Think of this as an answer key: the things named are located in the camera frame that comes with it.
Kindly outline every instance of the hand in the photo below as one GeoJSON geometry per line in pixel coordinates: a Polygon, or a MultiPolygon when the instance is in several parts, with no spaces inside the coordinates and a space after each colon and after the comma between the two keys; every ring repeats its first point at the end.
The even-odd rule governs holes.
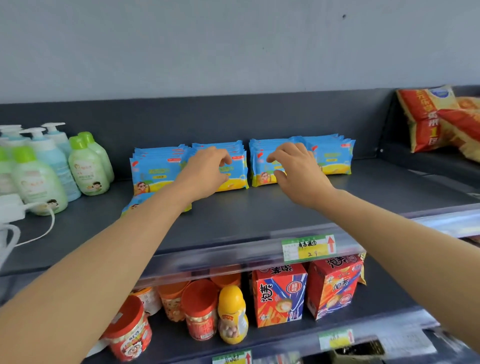
{"type": "Polygon", "coordinates": [[[181,193],[190,202],[200,200],[214,194],[222,183],[228,181],[228,176],[220,173],[218,167],[231,163],[232,158],[226,149],[214,146],[200,149],[189,159],[173,184],[180,186],[181,193]]]}
{"type": "Polygon", "coordinates": [[[275,170],[274,175],[282,191],[296,204],[318,209],[325,199],[337,191],[318,166],[312,152],[303,143],[284,143],[267,157],[285,169],[275,170]]]}

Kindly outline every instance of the person's left hand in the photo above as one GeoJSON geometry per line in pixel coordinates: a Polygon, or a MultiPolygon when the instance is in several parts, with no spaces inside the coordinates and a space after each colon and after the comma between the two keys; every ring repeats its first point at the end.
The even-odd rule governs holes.
{"type": "Polygon", "coordinates": [[[200,149],[189,159],[173,184],[181,186],[190,202],[200,200],[214,194],[222,183],[228,181],[228,175],[220,173],[218,167],[231,163],[232,158],[226,149],[214,146],[200,149]]]}

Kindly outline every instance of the forearm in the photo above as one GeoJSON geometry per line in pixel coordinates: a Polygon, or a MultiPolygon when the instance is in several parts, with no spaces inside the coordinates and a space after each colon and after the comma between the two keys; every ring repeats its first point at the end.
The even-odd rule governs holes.
{"type": "Polygon", "coordinates": [[[358,241],[441,324],[480,352],[478,248],[345,191],[319,201],[317,210],[358,241]]]}
{"type": "Polygon", "coordinates": [[[5,361],[26,363],[38,357],[49,363],[80,362],[187,204],[177,186],[164,187],[5,304],[0,310],[0,351],[14,353],[5,361]]]}

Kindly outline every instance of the red arrow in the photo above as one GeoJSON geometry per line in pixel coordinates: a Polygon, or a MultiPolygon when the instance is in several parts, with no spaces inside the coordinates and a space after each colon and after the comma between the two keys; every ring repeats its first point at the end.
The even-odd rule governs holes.
{"type": "Polygon", "coordinates": [[[330,248],[330,252],[333,253],[333,247],[335,245],[335,241],[332,239],[331,236],[328,237],[327,244],[328,244],[328,247],[330,248]]]}

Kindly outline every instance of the green bottle cap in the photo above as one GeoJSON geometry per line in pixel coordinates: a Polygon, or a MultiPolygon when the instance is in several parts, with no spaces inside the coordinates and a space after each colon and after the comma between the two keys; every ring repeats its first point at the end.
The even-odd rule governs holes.
{"type": "Polygon", "coordinates": [[[95,143],[95,139],[91,132],[80,132],[78,133],[78,136],[81,137],[87,145],[95,143]]]}
{"type": "Polygon", "coordinates": [[[70,139],[70,146],[72,149],[86,149],[87,143],[79,136],[71,136],[70,139]]]}
{"type": "Polygon", "coordinates": [[[13,159],[17,163],[27,163],[36,160],[35,151],[31,146],[14,146],[12,153],[13,159]]]}
{"type": "Polygon", "coordinates": [[[0,162],[5,162],[8,160],[7,150],[0,146],[0,162]]]}

